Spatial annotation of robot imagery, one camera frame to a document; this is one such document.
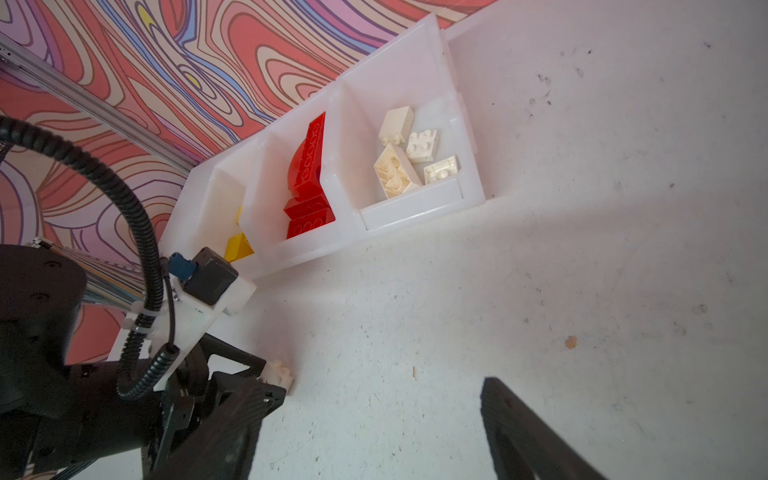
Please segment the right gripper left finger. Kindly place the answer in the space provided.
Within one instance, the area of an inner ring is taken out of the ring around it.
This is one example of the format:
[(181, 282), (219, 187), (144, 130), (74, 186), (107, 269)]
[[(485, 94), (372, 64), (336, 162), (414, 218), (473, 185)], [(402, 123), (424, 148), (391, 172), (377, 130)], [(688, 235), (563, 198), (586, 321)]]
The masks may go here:
[(151, 479), (246, 479), (264, 419), (264, 385), (246, 383), (223, 402)]

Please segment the small white lego brick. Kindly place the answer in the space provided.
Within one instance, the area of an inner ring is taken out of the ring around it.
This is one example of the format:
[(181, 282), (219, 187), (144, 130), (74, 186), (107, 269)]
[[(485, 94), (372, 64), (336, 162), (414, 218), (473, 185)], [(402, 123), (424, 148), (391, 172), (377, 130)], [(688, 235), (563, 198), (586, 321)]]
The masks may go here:
[(283, 388), (287, 393), (291, 391), (294, 376), (291, 370), (281, 361), (267, 361), (262, 369), (259, 379), (266, 384)]

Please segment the red lego brick front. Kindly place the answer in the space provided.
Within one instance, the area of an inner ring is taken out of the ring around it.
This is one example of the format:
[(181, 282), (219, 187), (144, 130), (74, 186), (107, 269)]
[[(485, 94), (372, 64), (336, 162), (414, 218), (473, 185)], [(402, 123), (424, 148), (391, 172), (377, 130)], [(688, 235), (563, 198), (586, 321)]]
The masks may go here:
[(297, 220), (328, 207), (329, 204), (325, 195), (318, 194), (302, 198), (292, 198), (286, 203), (283, 211), (291, 220)]

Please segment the red arch lego piece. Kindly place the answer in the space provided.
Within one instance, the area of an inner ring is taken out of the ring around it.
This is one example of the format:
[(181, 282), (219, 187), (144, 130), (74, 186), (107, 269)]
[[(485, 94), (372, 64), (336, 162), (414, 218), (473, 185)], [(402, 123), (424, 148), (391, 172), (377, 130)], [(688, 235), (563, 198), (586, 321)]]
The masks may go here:
[(288, 170), (288, 187), (296, 199), (307, 199), (323, 193), (320, 183), (325, 113), (315, 118), (306, 137), (294, 154)]

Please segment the yellow lego brick front bin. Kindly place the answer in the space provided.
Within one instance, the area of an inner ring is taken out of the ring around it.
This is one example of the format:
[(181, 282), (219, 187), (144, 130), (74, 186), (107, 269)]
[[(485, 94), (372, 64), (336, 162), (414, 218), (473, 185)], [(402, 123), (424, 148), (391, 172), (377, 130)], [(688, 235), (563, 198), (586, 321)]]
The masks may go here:
[(253, 253), (253, 248), (248, 242), (245, 234), (240, 232), (229, 238), (224, 258), (226, 261), (233, 263), (235, 261), (244, 259)]

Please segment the white lego plate studded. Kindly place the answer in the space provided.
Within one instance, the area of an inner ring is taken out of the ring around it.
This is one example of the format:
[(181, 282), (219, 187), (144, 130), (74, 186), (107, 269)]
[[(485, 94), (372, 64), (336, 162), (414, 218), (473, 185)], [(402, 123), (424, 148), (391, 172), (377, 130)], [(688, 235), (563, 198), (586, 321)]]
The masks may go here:
[(431, 163), (435, 161), (438, 150), (439, 131), (427, 129), (412, 132), (408, 137), (405, 150), (406, 156), (412, 163)]

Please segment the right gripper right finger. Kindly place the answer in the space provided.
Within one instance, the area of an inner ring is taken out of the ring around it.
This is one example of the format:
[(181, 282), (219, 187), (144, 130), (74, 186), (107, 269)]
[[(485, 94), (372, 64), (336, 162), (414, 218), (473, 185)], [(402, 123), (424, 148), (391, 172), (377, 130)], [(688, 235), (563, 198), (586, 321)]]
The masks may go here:
[(481, 416), (499, 479), (605, 479), (496, 377), (484, 380)]

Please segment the white long lego plate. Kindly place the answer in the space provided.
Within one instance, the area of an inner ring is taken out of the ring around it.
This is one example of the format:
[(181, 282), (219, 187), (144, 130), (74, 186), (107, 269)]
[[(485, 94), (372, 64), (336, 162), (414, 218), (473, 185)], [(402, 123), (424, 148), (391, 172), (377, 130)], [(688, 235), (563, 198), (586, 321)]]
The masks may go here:
[(394, 143), (385, 146), (373, 168), (387, 199), (423, 186), (404, 150)]

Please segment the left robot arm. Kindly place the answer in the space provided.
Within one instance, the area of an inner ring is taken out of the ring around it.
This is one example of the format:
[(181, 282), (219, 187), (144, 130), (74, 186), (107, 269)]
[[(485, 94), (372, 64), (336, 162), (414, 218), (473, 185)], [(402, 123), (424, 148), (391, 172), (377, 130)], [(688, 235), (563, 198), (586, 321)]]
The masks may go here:
[(293, 378), (282, 364), (201, 326), (238, 312), (253, 283), (209, 248), (190, 259), (162, 255), (134, 192), (74, 143), (9, 117), (1, 141), (50, 157), (97, 187), (126, 219), (141, 274), (126, 303), (119, 359), (70, 365), (86, 268), (45, 244), (2, 246), (2, 477), (70, 479), (136, 449), (146, 479), (247, 478), (262, 422), (282, 406)]

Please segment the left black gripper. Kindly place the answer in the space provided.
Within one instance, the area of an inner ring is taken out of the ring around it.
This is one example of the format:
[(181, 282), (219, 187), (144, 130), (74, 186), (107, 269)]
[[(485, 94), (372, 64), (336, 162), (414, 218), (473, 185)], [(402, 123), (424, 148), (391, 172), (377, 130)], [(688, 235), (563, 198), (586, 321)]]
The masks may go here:
[(287, 392), (259, 379), (266, 362), (204, 334), (158, 395), (161, 416), (153, 426), (151, 440), (141, 449), (143, 477), (151, 479), (149, 475), (163, 466), (202, 422), (244, 384), (264, 385), (264, 418), (279, 409)]

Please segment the white lego block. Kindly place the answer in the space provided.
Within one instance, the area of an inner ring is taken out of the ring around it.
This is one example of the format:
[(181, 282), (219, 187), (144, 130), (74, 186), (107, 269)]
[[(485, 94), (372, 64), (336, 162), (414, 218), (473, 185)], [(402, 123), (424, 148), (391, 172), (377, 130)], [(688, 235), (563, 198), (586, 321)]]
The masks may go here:
[(378, 138), (380, 142), (384, 146), (387, 146), (388, 144), (402, 145), (403, 143), (406, 143), (411, 132), (413, 120), (414, 111), (410, 106), (388, 110), (385, 113), (379, 130)]

